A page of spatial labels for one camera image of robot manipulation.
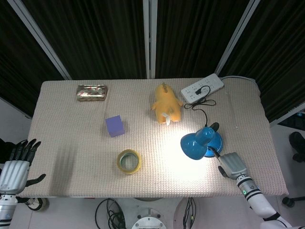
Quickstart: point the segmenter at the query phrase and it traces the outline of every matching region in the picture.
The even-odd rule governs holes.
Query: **lamp base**
[[[220,134],[219,133],[215,133],[215,138],[213,138],[213,140],[211,142],[209,142],[208,144],[208,149],[206,150],[206,153],[205,153],[205,157],[213,157],[215,156],[213,151],[209,149],[209,146],[210,147],[213,147],[214,149],[216,149],[216,151],[218,153],[221,152],[221,150],[223,149],[223,139],[221,138]]]

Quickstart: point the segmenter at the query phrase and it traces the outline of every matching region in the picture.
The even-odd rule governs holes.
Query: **yellow plush toy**
[[[162,83],[157,86],[155,99],[156,102],[152,105],[152,110],[155,110],[158,123],[169,125],[170,121],[181,121],[180,107],[183,103],[176,98],[169,85]]]

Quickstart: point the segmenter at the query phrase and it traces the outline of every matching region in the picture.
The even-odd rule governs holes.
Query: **black curtain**
[[[156,78],[215,72],[246,0],[158,1]]]
[[[305,1],[261,0],[220,76],[254,78],[269,121],[305,100]]]
[[[6,0],[0,20],[0,97],[32,116],[41,84],[62,77]]]
[[[146,78],[142,0],[23,0],[74,80]]]

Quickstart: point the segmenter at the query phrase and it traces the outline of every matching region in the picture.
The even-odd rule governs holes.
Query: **black cable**
[[[200,89],[198,89],[195,93],[196,94],[201,94],[201,89],[202,88],[204,88],[204,87],[208,87],[209,88],[209,91],[208,91],[208,93],[204,96],[204,97],[202,97],[200,100],[198,100],[196,103],[193,103],[193,104],[185,104],[184,105],[184,108],[185,109],[192,109],[193,111],[197,111],[197,110],[201,110],[203,113],[204,113],[204,115],[205,115],[205,125],[204,126],[208,126],[208,116],[206,115],[206,112],[203,110],[203,109],[201,109],[201,108],[197,108],[197,109],[194,109],[196,106],[198,106],[198,105],[205,105],[205,106],[215,106],[216,105],[216,101],[214,100],[214,99],[206,99],[206,97],[208,96],[208,94],[211,92],[211,88],[210,88],[210,86],[208,86],[208,85],[205,85],[205,86],[202,86]],[[209,101],[212,101],[213,102],[213,104],[207,104],[206,102],[209,102]]]
[[[187,204],[186,204],[186,207],[185,207],[184,217],[183,217],[183,229],[186,229],[186,223],[187,223],[187,220],[188,220],[189,215],[190,215],[190,210],[192,210],[192,213],[191,213],[191,222],[190,222],[190,229],[191,229],[193,224],[194,224],[194,222],[195,222],[196,211],[197,211],[196,203],[195,203],[195,201],[194,201],[194,199],[192,197],[188,198]]]
[[[96,207],[95,214],[94,214],[94,220],[95,220],[96,227],[98,229],[101,229],[98,222],[97,222],[97,211],[99,210],[100,205],[104,202],[106,202],[107,219],[108,219],[109,229],[126,229],[126,227],[125,227],[125,217],[124,217],[123,211],[122,211],[120,205],[112,198],[104,199]],[[115,204],[116,207],[118,208],[118,212],[114,212],[113,210],[110,210],[110,208],[112,207],[113,204]]]

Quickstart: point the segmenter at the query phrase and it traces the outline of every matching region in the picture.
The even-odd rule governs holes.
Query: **blue desk lamp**
[[[213,147],[218,153],[223,149],[223,140],[217,130],[218,123],[213,123],[210,127],[205,126],[196,133],[183,136],[180,141],[183,152],[194,160],[206,157],[213,157],[214,153],[208,147]]]

